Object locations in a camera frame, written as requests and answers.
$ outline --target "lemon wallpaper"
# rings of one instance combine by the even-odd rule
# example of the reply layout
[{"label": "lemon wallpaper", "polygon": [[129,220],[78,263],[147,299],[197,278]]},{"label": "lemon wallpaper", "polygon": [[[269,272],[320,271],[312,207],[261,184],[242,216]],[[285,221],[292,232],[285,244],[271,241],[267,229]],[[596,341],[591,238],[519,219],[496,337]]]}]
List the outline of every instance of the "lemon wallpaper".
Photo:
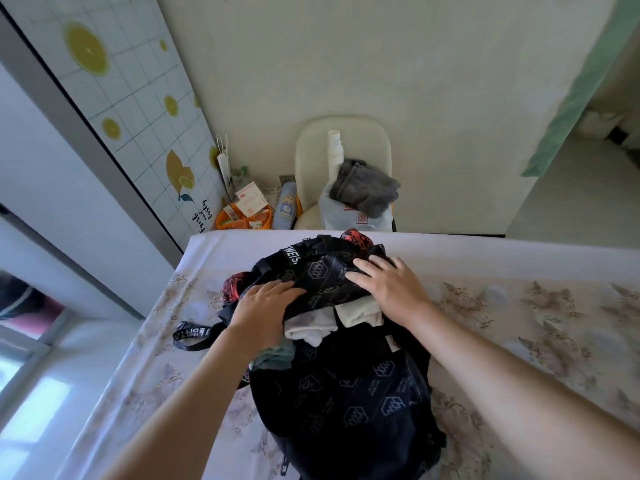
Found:
[{"label": "lemon wallpaper", "polygon": [[218,149],[156,0],[0,0],[185,249],[226,197]]}]

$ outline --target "white bag on floor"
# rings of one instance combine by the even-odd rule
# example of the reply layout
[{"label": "white bag on floor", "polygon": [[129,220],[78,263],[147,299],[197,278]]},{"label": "white bag on floor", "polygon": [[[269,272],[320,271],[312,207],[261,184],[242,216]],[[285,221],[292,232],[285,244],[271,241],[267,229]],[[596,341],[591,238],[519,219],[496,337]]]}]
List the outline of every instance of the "white bag on floor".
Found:
[{"label": "white bag on floor", "polygon": [[347,230],[357,229],[361,231],[391,232],[391,222],[394,217],[391,213],[391,206],[382,213],[380,217],[373,218],[352,209],[347,204],[329,198],[329,190],[333,182],[324,186],[322,195],[318,199],[320,207],[320,224],[326,230]]}]

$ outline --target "white bottle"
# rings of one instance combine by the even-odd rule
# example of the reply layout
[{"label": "white bottle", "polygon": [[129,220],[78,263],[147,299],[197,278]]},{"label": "white bottle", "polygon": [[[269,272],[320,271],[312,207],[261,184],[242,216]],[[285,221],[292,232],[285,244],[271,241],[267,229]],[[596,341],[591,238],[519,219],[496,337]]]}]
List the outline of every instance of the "white bottle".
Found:
[{"label": "white bottle", "polygon": [[344,161],[340,131],[331,130],[327,134],[326,155],[329,160],[329,183],[332,184],[338,178],[338,170]]}]

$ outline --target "chair backrest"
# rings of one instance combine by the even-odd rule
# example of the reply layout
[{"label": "chair backrest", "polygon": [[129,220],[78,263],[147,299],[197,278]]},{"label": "chair backrest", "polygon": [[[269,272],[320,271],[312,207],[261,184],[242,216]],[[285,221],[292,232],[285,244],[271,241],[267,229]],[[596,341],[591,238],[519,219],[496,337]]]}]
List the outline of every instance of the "chair backrest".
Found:
[{"label": "chair backrest", "polygon": [[329,180],[327,132],[339,130],[345,158],[364,160],[391,176],[391,144],[379,122],[365,116],[325,116],[309,121],[296,143],[296,184],[302,210],[318,201]]}]

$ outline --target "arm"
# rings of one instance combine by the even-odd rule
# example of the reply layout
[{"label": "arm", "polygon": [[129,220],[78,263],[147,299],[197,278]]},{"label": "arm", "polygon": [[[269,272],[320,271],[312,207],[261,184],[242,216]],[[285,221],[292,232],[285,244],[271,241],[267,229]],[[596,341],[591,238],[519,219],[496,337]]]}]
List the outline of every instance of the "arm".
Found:
[{"label": "arm", "polygon": [[284,309],[305,291],[293,282],[254,286],[192,375],[140,428],[103,480],[199,480],[236,387],[251,360],[282,339]]},{"label": "arm", "polygon": [[382,311],[436,357],[502,443],[544,479],[640,477],[640,435],[549,375],[448,319],[416,275],[372,256],[347,279],[370,291]]}]

